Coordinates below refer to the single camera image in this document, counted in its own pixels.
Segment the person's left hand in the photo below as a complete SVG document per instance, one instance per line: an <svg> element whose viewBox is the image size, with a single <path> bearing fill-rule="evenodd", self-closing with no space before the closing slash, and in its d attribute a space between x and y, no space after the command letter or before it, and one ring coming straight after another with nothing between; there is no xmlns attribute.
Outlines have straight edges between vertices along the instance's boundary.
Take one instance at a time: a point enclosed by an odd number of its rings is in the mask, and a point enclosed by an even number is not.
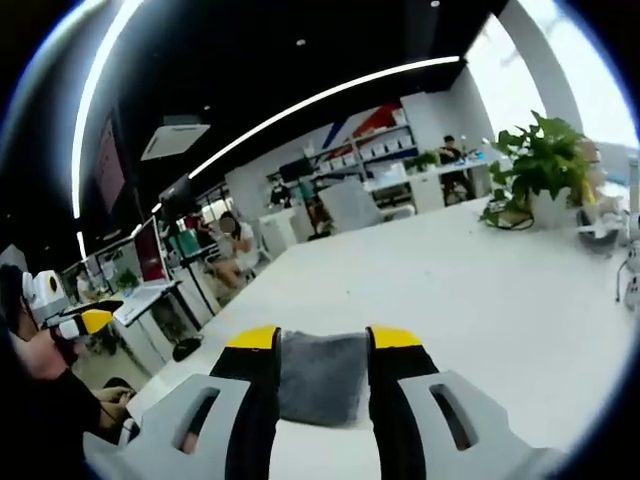
<svg viewBox="0 0 640 480"><path fill-rule="evenodd" d="M55 380L69 369L50 330L36 330L36 323L22 305L17 315L17 334L11 333L12 346L27 371L39 380Z"/></svg>

